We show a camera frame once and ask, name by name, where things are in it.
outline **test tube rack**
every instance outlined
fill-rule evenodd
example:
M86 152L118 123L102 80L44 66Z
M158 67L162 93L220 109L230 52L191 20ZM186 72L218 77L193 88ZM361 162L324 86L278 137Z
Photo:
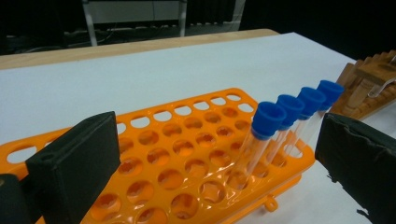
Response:
M228 89L118 115L121 164L81 223L234 223L261 206L275 211L276 197L315 157L305 146L281 167L259 163L244 189L227 186L256 107ZM0 173L23 179L25 163L10 161L12 154L38 151L67 130L0 146Z
M337 80L345 91L330 112L364 119L396 99L396 50L348 63Z

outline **orange plastic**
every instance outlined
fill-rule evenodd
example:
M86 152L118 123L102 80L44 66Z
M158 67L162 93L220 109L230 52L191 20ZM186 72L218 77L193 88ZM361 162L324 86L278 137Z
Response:
M225 183L257 103L238 89L217 91L117 116L121 165L82 223L232 223L297 184L315 161L310 147L282 167L258 164L247 186ZM15 151L38 150L67 129L0 146L0 172L27 175Z

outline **brown object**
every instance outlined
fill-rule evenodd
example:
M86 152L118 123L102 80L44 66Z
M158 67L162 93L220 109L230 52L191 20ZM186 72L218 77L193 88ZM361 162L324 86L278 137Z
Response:
M396 99L396 50L348 63L337 80L345 91L332 113L363 119Z

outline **blue screw cap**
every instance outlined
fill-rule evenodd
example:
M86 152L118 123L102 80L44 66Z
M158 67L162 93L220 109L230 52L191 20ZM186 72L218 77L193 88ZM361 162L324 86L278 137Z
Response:
M261 102L254 114L251 131L256 138L267 140L274 135L285 118L286 111L280 105Z
M335 82L321 80L317 90L326 96L326 101L320 106L319 110L328 110L344 92L344 87Z
M305 107L305 104L302 100L286 94L279 95L277 97L276 104L282 106L287 113L286 118L279 127L279 130L281 131L287 130L289 127L291 127L294 121L299 118Z
M326 96L321 91L310 87L302 87L297 98L305 104L299 119L309 119L326 100Z

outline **white tabletop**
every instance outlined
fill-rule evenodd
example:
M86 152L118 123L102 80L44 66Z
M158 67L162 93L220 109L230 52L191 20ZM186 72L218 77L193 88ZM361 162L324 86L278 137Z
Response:
M0 145L102 112L123 114L231 87L258 102L274 102L279 94L315 88L322 79L335 81L347 63L354 61L286 34L1 70ZM394 117L392 106L380 113ZM367 120L395 137L391 124ZM239 223L370 223L327 174L316 162L296 187L277 198L274 213L258 210Z

